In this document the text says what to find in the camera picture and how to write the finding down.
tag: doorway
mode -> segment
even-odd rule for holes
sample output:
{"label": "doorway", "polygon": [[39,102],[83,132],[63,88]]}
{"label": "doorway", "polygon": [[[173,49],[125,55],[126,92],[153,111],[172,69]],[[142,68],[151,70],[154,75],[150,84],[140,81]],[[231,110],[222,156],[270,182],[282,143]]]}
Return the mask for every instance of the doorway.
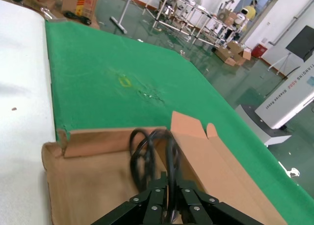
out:
{"label": "doorway", "polygon": [[[255,18],[249,21],[246,28],[241,32],[239,39],[240,42],[245,42],[250,37],[277,1],[278,0],[257,0]],[[243,7],[250,5],[251,2],[252,0],[240,0],[234,9],[234,12],[240,12]]]}

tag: black wire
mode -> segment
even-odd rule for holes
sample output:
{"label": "black wire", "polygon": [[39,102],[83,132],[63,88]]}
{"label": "black wire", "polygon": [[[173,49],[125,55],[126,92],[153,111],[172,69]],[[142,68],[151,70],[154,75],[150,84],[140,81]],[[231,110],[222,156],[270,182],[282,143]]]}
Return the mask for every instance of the black wire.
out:
{"label": "black wire", "polygon": [[[144,135],[144,139],[139,143],[134,151],[133,140],[137,134]],[[155,130],[151,134],[148,134],[143,129],[135,129],[130,135],[129,147],[130,147],[130,169],[134,183],[142,192],[146,190],[147,184],[150,180],[155,179],[156,162],[155,162],[155,147],[154,140],[164,139],[167,140],[166,146],[166,168],[168,174],[168,206],[167,216],[165,221],[167,223],[173,222],[176,218],[176,178],[180,170],[180,151],[178,145],[173,138],[171,132],[168,130]],[[141,177],[139,173],[140,158],[144,159],[144,174]]]}
{"label": "black wire", "polygon": [[88,19],[86,16],[80,16],[80,15],[76,15],[71,11],[64,11],[63,12],[64,17],[69,18],[69,19],[73,19],[73,20],[78,20],[81,23],[85,24],[85,25],[91,25],[92,21],[90,19]]}

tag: red object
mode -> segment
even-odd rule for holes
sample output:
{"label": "red object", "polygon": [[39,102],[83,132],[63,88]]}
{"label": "red object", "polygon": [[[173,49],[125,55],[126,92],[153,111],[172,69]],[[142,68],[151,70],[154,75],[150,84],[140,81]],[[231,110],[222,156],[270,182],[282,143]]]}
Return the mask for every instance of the red object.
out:
{"label": "red object", "polygon": [[266,47],[264,47],[261,44],[258,44],[251,52],[251,55],[255,58],[260,58],[262,55],[264,55],[266,51],[267,51]]}

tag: metal rack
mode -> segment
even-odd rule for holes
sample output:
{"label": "metal rack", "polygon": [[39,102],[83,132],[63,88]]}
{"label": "metal rack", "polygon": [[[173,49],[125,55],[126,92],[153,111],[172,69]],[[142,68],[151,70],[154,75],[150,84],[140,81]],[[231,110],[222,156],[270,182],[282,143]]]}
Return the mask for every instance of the metal rack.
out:
{"label": "metal rack", "polygon": [[[182,34],[188,35],[187,41],[190,41],[190,39],[192,37],[194,37],[194,40],[192,42],[193,44],[196,42],[196,40],[200,40],[202,42],[205,42],[207,44],[210,44],[210,45],[213,45],[216,47],[219,47],[220,42],[224,41],[224,39],[222,37],[228,29],[233,31],[232,35],[234,34],[234,32],[236,30],[235,28],[224,24],[222,21],[216,19],[214,14],[209,13],[209,12],[201,9],[198,5],[191,4],[189,0],[175,0],[175,1],[179,1],[179,2],[183,3],[185,5],[185,8],[182,10],[182,12],[179,16],[175,16],[175,19],[180,20],[180,23],[172,23],[172,24],[168,24],[168,23],[166,23],[160,19],[161,13],[163,12],[163,9],[166,5],[167,0],[164,0],[162,6],[161,6],[161,8],[160,8],[160,10],[156,16],[147,8],[148,4],[146,4],[143,13],[145,13],[145,11],[147,11],[154,18],[155,22],[153,24],[153,28],[156,27],[157,23],[160,23],[164,26],[167,26],[167,27],[170,27],[176,31],[179,31]],[[186,11],[186,9],[188,7],[190,7],[191,10],[188,13],[188,15],[186,17],[184,17],[183,13]],[[197,20],[196,24],[193,24],[191,22],[191,18],[195,14],[195,12],[200,13],[201,16]],[[202,27],[200,28],[198,33],[196,35],[194,35],[195,30],[197,29],[198,25],[200,24],[200,22],[204,16],[206,17],[204,24],[202,25]],[[214,42],[200,38],[200,34],[203,32],[204,28],[206,27],[207,23],[210,20],[215,20],[216,23],[219,23],[221,25],[221,29],[223,29],[222,32],[220,33],[220,35],[212,37],[214,39]]]}

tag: yellow mark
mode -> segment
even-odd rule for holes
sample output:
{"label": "yellow mark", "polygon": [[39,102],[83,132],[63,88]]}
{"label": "yellow mark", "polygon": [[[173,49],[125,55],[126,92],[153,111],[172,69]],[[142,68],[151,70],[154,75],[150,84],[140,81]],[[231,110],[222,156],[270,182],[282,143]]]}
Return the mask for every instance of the yellow mark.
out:
{"label": "yellow mark", "polygon": [[130,87],[132,86],[131,82],[128,80],[127,77],[119,77],[119,82],[123,87]]}
{"label": "yellow mark", "polygon": [[83,14],[84,3],[85,3],[85,0],[78,0],[77,1],[77,5],[76,5],[76,8],[75,8],[75,13],[77,15],[82,15]]}

